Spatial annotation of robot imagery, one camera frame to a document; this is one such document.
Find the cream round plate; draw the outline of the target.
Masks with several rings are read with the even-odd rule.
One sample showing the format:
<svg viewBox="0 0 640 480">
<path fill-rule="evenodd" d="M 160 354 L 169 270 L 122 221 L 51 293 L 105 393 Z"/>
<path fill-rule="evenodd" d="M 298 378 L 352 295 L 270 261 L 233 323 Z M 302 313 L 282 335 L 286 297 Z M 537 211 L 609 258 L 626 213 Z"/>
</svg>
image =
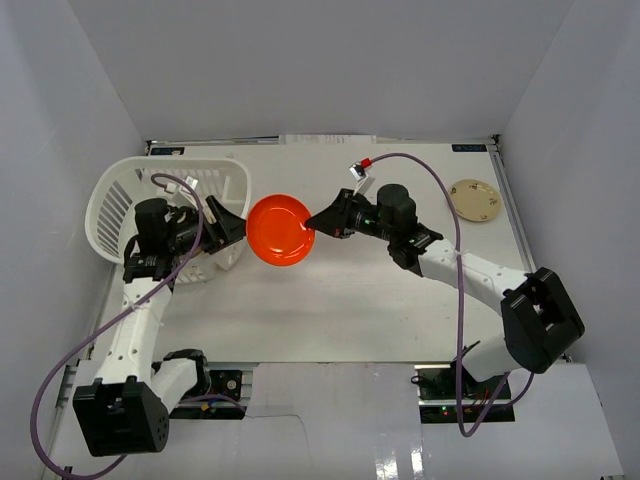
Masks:
<svg viewBox="0 0 640 480">
<path fill-rule="evenodd" d="M 498 190 L 476 179 L 455 182 L 449 194 L 457 215 L 470 222 L 485 223 L 496 219 L 503 205 Z"/>
</svg>

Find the orange round plate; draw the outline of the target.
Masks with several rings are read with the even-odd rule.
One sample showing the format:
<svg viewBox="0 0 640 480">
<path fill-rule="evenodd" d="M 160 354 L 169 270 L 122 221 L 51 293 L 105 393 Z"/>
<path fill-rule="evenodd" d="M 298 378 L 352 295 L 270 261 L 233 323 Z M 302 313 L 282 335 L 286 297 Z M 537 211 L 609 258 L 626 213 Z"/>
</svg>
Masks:
<svg viewBox="0 0 640 480">
<path fill-rule="evenodd" d="M 260 199 L 249 211 L 246 236 L 251 250 L 265 263 L 288 267 L 305 259 L 315 242 L 315 231 L 306 227 L 308 208 L 286 194 Z"/>
</svg>

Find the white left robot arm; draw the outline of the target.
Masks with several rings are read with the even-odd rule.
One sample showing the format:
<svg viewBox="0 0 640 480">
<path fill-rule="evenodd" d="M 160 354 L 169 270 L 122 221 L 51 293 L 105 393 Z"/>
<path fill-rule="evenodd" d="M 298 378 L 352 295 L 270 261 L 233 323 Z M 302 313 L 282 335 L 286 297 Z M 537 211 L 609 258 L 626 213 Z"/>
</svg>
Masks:
<svg viewBox="0 0 640 480">
<path fill-rule="evenodd" d="M 211 388 L 206 357 L 197 349 L 153 359 L 163 314 L 171 300 L 171 273 L 190 251 L 216 254 L 246 234 L 244 218 L 214 196 L 206 205 L 212 222 L 192 206 L 163 198 L 139 202 L 136 234 L 124 254 L 123 319 L 106 358 L 88 385 L 76 388 L 73 409 L 94 457 L 157 453 L 169 434 L 169 417 L 183 399 L 199 399 Z"/>
</svg>

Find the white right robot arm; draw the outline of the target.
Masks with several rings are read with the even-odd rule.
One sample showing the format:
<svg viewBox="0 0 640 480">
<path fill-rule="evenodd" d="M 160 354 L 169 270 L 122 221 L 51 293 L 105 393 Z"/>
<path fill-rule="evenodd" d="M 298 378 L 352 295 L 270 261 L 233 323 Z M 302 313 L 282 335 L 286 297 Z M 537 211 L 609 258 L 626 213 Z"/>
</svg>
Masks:
<svg viewBox="0 0 640 480">
<path fill-rule="evenodd" d="M 343 189 L 306 226 L 335 238 L 353 233 L 387 243 L 392 260 L 403 270 L 456 288 L 496 312 L 502 332 L 479 341 L 456 357 L 453 390 L 472 399 L 488 379 L 523 368 L 542 374 L 585 333 L 585 326 L 559 276 L 541 267 L 530 273 L 462 254 L 442 234 L 418 221 L 408 190 L 387 184 L 370 202 Z"/>
</svg>

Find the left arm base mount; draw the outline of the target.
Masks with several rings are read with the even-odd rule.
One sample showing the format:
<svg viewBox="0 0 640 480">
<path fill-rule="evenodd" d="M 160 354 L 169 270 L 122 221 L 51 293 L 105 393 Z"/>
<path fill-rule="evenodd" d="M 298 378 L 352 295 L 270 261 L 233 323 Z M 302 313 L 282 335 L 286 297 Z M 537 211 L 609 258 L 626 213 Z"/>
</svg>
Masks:
<svg viewBox="0 0 640 480">
<path fill-rule="evenodd" d="M 253 374 L 249 370 L 210 370 L 208 396 L 222 395 L 248 406 Z M 200 400 L 195 403 L 180 404 L 170 414 L 176 420 L 241 420 L 244 413 L 233 403 L 220 399 Z"/>
</svg>

